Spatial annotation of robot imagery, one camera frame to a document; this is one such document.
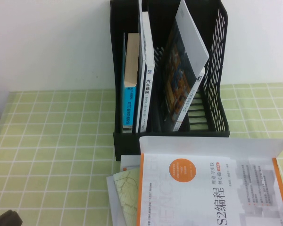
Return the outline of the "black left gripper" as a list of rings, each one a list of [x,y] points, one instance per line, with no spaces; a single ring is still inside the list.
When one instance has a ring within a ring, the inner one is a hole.
[[[0,226],[21,226],[22,223],[22,219],[15,211],[8,210],[0,215]]]

